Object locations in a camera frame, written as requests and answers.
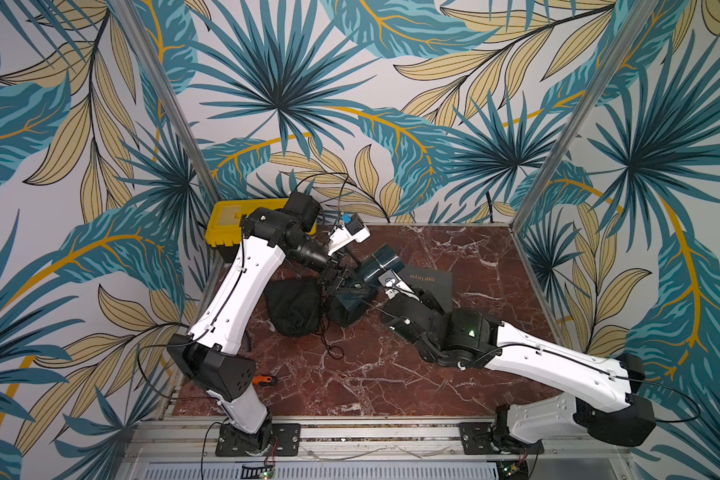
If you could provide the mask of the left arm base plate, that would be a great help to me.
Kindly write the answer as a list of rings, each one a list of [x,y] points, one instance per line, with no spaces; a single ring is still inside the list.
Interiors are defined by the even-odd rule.
[[[232,425],[220,427],[215,455],[242,458],[273,453],[276,458],[296,457],[299,453],[301,425],[265,422],[258,433],[246,433]]]

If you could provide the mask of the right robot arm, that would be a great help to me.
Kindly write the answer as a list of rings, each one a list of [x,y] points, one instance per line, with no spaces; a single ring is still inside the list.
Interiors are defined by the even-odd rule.
[[[497,408],[487,441],[499,452],[538,453],[546,439],[587,434],[600,442],[641,445],[658,420],[639,395],[642,361],[632,354],[602,358],[542,340],[472,309],[442,310],[428,293],[385,290],[381,320],[420,357],[444,368],[518,375],[559,390],[525,405]]]

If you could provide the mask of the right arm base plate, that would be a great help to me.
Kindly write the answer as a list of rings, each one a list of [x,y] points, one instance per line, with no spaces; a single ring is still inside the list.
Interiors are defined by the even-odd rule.
[[[541,441],[524,443],[490,422],[462,422],[458,424],[459,438],[465,455],[526,454],[544,452]]]

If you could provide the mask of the black hair dryer pouch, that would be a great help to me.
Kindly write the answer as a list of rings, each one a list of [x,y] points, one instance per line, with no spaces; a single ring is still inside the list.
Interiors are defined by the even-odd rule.
[[[264,299],[270,322],[281,335],[300,338],[317,332],[321,290],[315,277],[270,282]]]

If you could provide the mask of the plain black drawstring pouch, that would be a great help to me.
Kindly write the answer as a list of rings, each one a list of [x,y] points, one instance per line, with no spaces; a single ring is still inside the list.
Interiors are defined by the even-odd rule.
[[[335,324],[342,329],[353,325],[372,306],[372,301],[378,293],[377,288],[361,283],[359,280],[348,280],[322,301],[316,335],[332,359],[341,360],[345,353],[341,346],[327,341],[326,333],[330,325]]]

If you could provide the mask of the grey hair dryer pouch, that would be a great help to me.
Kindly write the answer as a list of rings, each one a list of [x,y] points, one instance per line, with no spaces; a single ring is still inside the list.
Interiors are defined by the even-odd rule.
[[[411,288],[430,292],[444,312],[453,310],[452,273],[407,265],[399,275]]]

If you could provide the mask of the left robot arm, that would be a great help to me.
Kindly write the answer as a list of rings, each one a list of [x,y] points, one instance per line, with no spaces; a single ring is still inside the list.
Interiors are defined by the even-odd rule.
[[[294,192],[280,208],[242,214],[240,244],[222,285],[189,332],[173,335],[166,347],[181,372],[245,434],[263,432],[269,410],[252,385],[254,361],[238,352],[272,275],[285,260],[331,274],[344,247],[370,236],[358,215],[345,215],[323,245],[311,234],[319,212],[314,198]]]

